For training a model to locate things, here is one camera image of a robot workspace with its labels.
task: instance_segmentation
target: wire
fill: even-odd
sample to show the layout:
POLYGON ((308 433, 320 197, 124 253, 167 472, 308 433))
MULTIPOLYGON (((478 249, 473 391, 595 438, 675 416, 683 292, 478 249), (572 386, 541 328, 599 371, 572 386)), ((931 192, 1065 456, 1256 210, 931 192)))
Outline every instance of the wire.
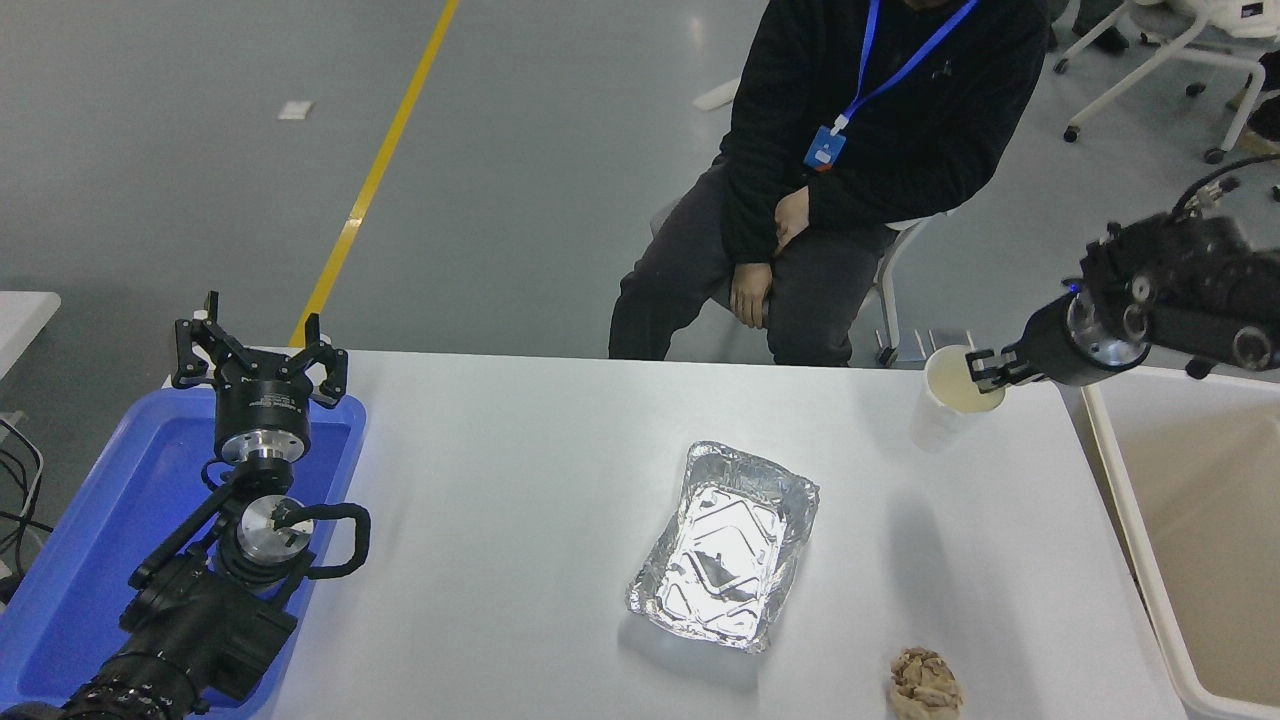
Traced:
POLYGON ((1181 217, 1187 211, 1187 204, 1190 202, 1192 197, 1196 197, 1196 193, 1199 192, 1201 188, 1204 187, 1206 184, 1225 176, 1226 173, 1230 173, 1231 170, 1239 170, 1240 168, 1245 168, 1248 165, 1256 165, 1258 163, 1270 163, 1271 160, 1280 160, 1280 152, 1272 152, 1270 155, 1258 155, 1256 158, 1249 158, 1248 160, 1231 163, 1230 165, 1224 165, 1217 170, 1213 170, 1212 173, 1196 181, 1190 187, 1187 188, 1187 192, 1184 192, 1183 196, 1178 199, 1178 202, 1174 204, 1174 211, 1171 213, 1174 219, 1175 220, 1181 219, 1181 217))
POLYGON ((215 462, 229 465, 229 462, 224 461, 221 457, 212 457, 209 460, 209 462, 205 462, 204 468, 200 469, 200 479, 205 482, 205 487, 209 488, 209 492, 214 492, 215 489, 218 489, 218 486, 214 483, 214 479, 209 477, 209 466, 214 465, 215 462))
POLYGON ((0 468, 4 468, 5 471, 9 473, 9 477, 13 478, 13 484, 18 486, 18 489, 20 489, 22 495, 26 496, 27 495, 27 466, 23 465, 22 460, 18 460, 17 457, 14 457, 13 454, 9 452, 8 450, 0 448, 0 457, 8 459, 8 460, 0 460, 0 468), (22 473, 20 478, 18 477, 18 471, 14 471, 13 466, 9 465, 9 461, 13 461, 13 464, 18 466, 18 471, 22 473))
MULTIPOLYGON (((35 521, 33 515, 36 514, 36 502, 40 500, 40 478, 45 474, 45 456, 40 452, 40 448, 27 439, 27 436, 22 434, 18 428, 13 427, 9 420, 0 418, 0 427, 8 429, 13 437, 18 438, 18 441, 24 445, 36 459, 36 471, 32 474, 29 483, 26 483, 27 500, 22 503, 22 510, 18 512, 18 528, 5 536, 4 539, 0 539, 0 552, 8 551, 10 546, 14 548, 14 570, 15 574, 22 578, 27 574, 27 568, 22 562, 22 541, 27 537, 27 533, 32 530, 32 523, 35 521)), ((5 455, 13 457, 8 452, 5 452, 5 455)), ((27 466, 18 461, 17 457, 13 457, 13 460, 18 462, 19 469, 23 471, 23 479, 26 479, 27 466)), ((10 470, 10 474, 14 475, 8 465, 5 465, 5 469, 10 470)), ((44 547, 45 543, 38 536, 32 533, 32 537, 36 538, 36 542, 41 547, 44 547)))
POLYGON ((42 530, 46 533, 54 532, 54 528, 38 520, 23 520, 22 515, 14 515, 13 512, 5 512, 4 510, 0 510, 0 518, 4 518, 5 520, 13 520, 14 523, 23 523, 26 525, 29 525, 37 530, 42 530))

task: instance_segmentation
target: yellow floor line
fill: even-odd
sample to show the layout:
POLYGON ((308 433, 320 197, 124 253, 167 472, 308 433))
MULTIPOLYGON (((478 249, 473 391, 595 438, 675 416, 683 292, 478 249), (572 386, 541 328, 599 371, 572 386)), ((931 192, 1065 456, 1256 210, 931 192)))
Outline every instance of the yellow floor line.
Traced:
POLYGON ((410 81, 408 88, 404 91, 404 97, 401 99, 399 110, 396 111, 396 118, 392 120, 392 127, 387 129, 383 146, 378 150, 378 156, 374 158, 374 167, 369 169, 365 184, 360 187, 360 195, 356 196, 356 204, 351 208, 351 214, 347 215, 347 222, 343 223, 342 232, 338 233, 338 242, 334 243, 333 252, 329 254, 329 260, 325 261, 324 270, 320 272, 320 279, 316 281, 316 286, 311 291, 311 297, 307 300, 306 307, 302 309, 302 316, 298 318, 298 324, 293 328, 289 347, 302 347, 305 342, 303 327, 306 325, 307 315, 324 310, 324 305, 329 300, 329 292, 333 291, 333 284, 338 281, 338 273, 342 272, 342 264, 347 261, 347 254, 351 252, 351 246, 356 242, 360 225, 365 222, 365 214, 369 211, 369 205, 374 201, 374 195, 378 193, 378 186, 383 182, 387 165, 390 164, 392 155, 396 154, 396 145, 399 143, 404 126, 408 123, 408 117, 413 113, 413 105, 417 104, 417 96, 422 92, 422 85, 426 82, 428 73, 431 72, 435 56, 440 51, 440 44, 444 42, 444 33, 449 31, 449 23, 453 22, 453 13, 457 8, 458 0, 448 0, 444 4, 444 12, 440 13, 440 19, 435 23, 435 32, 431 33, 431 41, 426 44, 426 50, 422 51, 422 59, 419 60, 417 70, 413 72, 413 79, 410 81))

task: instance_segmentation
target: blue lanyard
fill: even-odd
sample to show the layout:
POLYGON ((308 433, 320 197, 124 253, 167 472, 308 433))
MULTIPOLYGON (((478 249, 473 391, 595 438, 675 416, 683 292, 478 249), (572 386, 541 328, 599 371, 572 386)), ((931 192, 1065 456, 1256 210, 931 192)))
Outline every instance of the blue lanyard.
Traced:
POLYGON ((845 109, 845 111, 836 118, 835 123, 832 123, 831 135, 836 135, 837 132, 844 129, 849 124, 849 120, 851 120, 854 115, 858 113, 858 110, 860 110, 863 105, 865 105, 870 99, 893 87, 895 85, 901 82, 902 78, 908 76, 908 73, 914 70, 915 67, 919 65, 920 61, 924 60, 924 58, 927 58, 929 53, 933 51, 934 47, 937 47, 948 35, 951 35, 951 31, 955 29, 957 24, 960 24, 960 20, 965 19, 965 17, 973 10, 973 6, 978 4, 978 0, 969 0, 968 3, 965 3, 963 8, 960 8, 950 18, 947 18, 947 22, 943 23, 942 27, 940 27, 937 32, 933 33, 933 37, 927 40, 924 45, 922 45, 920 49, 916 50, 914 55, 911 55, 911 58, 906 61, 905 65, 902 65, 901 68, 899 68, 896 73, 893 73, 893 77, 884 81, 884 85, 877 87, 864 97, 863 77, 867 73, 867 59, 870 58, 872 55, 872 44, 876 42, 876 27, 879 24, 879 4, 881 0, 872 0, 870 10, 868 10, 867 13, 867 32, 863 33, 863 61, 858 68, 858 95, 854 96, 854 101, 850 102, 849 108, 845 109))

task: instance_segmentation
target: blue plastic bin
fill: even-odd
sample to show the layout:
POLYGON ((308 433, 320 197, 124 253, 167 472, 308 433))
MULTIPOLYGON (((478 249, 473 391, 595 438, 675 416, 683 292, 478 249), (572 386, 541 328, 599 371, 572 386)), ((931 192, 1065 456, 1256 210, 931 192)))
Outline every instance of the blue plastic bin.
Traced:
MULTIPOLYGON (((311 451, 294 465, 289 496, 306 505, 342 502, 364 434, 365 407, 356 398, 333 410, 312 404, 311 451)), ((209 496, 200 468, 214 456, 212 446, 209 389, 161 389, 129 409, 0 615, 0 710, 27 701, 60 706, 120 650, 128 635, 116 623, 134 597, 129 575, 209 496)), ((321 559, 333 529, 316 525, 311 547, 321 559)), ((288 603, 301 621, 311 588, 303 580, 288 603)), ((206 717, 252 717, 279 684, 296 638, 243 703, 206 692, 212 705, 206 717)))

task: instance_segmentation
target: white cup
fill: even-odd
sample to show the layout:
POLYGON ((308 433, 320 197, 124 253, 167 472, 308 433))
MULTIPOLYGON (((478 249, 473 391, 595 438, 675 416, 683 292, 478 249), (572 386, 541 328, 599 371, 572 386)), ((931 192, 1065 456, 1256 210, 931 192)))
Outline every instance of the white cup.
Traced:
POLYGON ((920 450, 937 452, 1005 400, 1005 388, 982 393, 969 378, 969 348, 948 345, 929 356, 908 432, 920 450))

